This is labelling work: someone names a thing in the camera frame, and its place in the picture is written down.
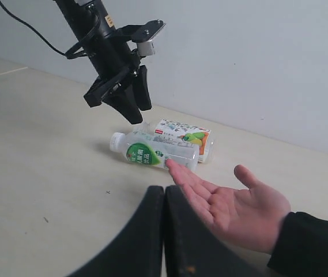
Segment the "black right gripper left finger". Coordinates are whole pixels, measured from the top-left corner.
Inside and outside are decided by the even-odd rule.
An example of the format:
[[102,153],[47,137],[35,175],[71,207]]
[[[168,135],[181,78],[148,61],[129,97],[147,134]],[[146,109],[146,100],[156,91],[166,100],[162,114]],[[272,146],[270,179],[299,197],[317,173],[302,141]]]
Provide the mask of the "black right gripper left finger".
[[160,276],[164,189],[150,186],[120,233],[70,276]]

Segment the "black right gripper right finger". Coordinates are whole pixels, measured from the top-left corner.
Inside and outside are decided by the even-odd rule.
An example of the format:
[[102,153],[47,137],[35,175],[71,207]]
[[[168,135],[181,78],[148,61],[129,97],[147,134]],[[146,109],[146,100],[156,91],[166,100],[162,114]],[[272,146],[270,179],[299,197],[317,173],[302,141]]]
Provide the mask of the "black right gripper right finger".
[[165,189],[164,253],[167,276],[262,276],[208,230],[174,185]]

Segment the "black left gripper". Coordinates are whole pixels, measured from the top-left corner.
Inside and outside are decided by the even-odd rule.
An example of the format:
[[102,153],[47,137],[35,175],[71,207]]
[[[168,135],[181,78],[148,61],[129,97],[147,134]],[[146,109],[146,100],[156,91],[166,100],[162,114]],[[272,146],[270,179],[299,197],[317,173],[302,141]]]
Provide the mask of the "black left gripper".
[[143,121],[140,110],[152,108],[147,83],[147,67],[127,43],[106,43],[89,56],[98,77],[84,95],[89,107],[108,104],[132,125]]

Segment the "black sleeved forearm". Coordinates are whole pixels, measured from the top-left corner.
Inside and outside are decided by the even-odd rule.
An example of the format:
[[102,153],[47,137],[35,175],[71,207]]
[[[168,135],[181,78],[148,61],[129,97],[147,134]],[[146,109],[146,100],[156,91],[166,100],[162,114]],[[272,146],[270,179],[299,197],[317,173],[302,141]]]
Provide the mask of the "black sleeved forearm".
[[267,266],[284,276],[328,276],[328,220],[289,213]]

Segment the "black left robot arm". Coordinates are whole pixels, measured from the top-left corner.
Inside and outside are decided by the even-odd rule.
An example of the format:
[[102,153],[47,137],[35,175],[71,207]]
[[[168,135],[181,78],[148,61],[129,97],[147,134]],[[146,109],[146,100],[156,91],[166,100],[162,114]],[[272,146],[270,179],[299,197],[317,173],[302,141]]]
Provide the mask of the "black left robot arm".
[[82,48],[98,77],[84,95],[89,107],[103,103],[123,115],[132,125],[143,121],[142,111],[151,109],[147,68],[141,64],[137,50],[127,42],[137,25],[116,29],[108,23],[108,13],[102,1],[79,5],[76,1],[57,1],[78,42],[69,55]]

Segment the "person's open hand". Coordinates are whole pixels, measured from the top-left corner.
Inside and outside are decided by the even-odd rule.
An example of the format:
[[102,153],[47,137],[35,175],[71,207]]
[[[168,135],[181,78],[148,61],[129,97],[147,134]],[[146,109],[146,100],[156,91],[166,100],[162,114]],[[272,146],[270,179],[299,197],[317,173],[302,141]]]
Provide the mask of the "person's open hand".
[[166,165],[189,205],[218,239],[248,250],[272,254],[282,223],[291,212],[285,196],[260,181],[241,164],[233,172],[245,189],[205,181],[171,159]]

